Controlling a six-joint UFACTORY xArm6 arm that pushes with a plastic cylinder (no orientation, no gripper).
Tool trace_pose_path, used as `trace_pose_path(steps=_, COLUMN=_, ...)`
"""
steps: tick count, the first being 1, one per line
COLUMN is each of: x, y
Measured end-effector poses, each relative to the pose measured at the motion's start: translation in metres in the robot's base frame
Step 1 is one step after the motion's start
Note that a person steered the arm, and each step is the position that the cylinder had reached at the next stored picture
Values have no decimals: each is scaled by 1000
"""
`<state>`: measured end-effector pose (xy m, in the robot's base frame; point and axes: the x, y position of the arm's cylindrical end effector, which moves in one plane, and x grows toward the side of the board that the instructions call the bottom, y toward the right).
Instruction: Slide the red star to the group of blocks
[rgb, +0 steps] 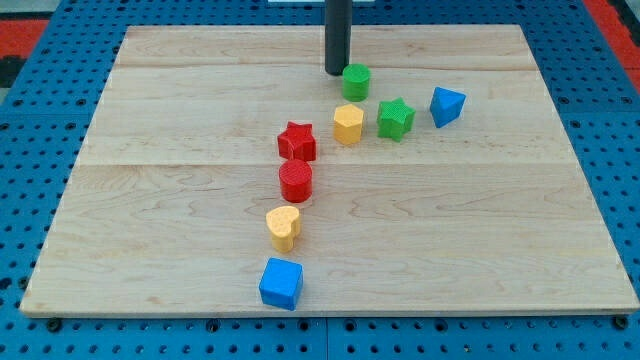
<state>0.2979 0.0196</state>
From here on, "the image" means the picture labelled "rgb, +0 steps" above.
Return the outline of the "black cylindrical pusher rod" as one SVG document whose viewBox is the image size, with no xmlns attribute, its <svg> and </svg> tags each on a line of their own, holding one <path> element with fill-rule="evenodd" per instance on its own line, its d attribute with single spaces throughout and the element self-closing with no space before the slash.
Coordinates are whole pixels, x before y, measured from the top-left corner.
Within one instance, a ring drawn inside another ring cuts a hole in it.
<svg viewBox="0 0 640 360">
<path fill-rule="evenodd" d="M 324 9 L 325 71 L 339 76 L 350 61 L 352 0 L 326 0 Z"/>
</svg>

